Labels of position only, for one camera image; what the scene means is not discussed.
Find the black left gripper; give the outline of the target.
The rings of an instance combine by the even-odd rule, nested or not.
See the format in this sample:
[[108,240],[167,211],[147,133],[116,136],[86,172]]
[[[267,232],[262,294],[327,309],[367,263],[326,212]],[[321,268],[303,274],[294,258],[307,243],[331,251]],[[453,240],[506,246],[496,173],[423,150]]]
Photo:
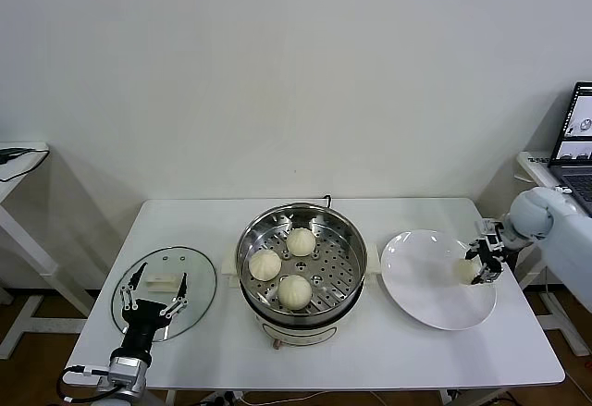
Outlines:
[[152,360],[150,350],[155,333],[169,326],[172,318],[189,303],[186,297],[188,289],[186,273],[183,274],[177,295],[169,305],[143,299],[135,301],[133,293],[140,284],[146,266],[147,263],[142,263],[129,280],[119,287],[122,318],[128,324],[128,329],[118,348],[118,356],[141,361]]

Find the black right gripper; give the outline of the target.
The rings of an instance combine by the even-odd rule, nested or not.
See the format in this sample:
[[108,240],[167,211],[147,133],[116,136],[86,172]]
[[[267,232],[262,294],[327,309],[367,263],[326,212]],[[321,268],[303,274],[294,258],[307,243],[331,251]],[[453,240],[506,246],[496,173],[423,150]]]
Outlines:
[[471,280],[471,285],[493,283],[502,273],[504,262],[504,250],[502,246],[490,245],[487,240],[481,239],[468,244],[465,260],[473,260],[479,256],[481,269]]

